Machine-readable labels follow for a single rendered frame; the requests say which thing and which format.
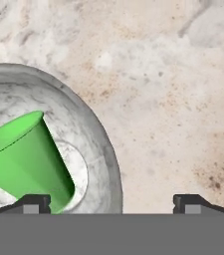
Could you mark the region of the green cup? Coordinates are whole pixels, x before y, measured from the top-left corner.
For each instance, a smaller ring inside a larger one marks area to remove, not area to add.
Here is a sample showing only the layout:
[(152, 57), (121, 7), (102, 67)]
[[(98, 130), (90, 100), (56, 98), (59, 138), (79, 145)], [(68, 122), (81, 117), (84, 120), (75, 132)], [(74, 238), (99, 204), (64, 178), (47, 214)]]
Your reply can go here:
[(16, 198), (48, 194), (54, 214), (72, 200), (75, 185), (43, 112), (24, 114), (0, 127), (0, 188)]

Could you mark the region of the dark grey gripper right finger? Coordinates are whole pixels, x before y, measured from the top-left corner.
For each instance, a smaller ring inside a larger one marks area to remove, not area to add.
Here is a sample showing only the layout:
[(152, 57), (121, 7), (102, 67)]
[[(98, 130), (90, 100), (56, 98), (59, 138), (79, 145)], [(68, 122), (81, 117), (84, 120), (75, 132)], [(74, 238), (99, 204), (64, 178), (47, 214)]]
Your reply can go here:
[(199, 194), (175, 194), (174, 214), (224, 214), (224, 207), (211, 204)]

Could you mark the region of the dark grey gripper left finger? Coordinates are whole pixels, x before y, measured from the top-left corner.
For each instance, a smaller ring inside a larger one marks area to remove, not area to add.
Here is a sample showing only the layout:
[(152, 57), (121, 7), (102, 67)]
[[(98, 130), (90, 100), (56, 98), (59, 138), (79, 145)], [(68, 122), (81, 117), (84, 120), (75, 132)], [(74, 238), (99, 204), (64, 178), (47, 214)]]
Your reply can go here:
[(0, 207), (0, 213), (50, 214), (50, 194), (26, 194), (15, 203)]

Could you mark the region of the grey marbled bowl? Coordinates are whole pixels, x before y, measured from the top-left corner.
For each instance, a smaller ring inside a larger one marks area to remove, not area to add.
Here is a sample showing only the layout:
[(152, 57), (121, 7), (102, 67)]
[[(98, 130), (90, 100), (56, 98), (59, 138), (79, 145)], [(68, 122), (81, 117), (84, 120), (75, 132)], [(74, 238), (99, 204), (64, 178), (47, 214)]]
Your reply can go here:
[(109, 137), (91, 108), (55, 77), (19, 64), (0, 64), (0, 127), (34, 110), (45, 121), (72, 174), (68, 213), (121, 213), (120, 171)]

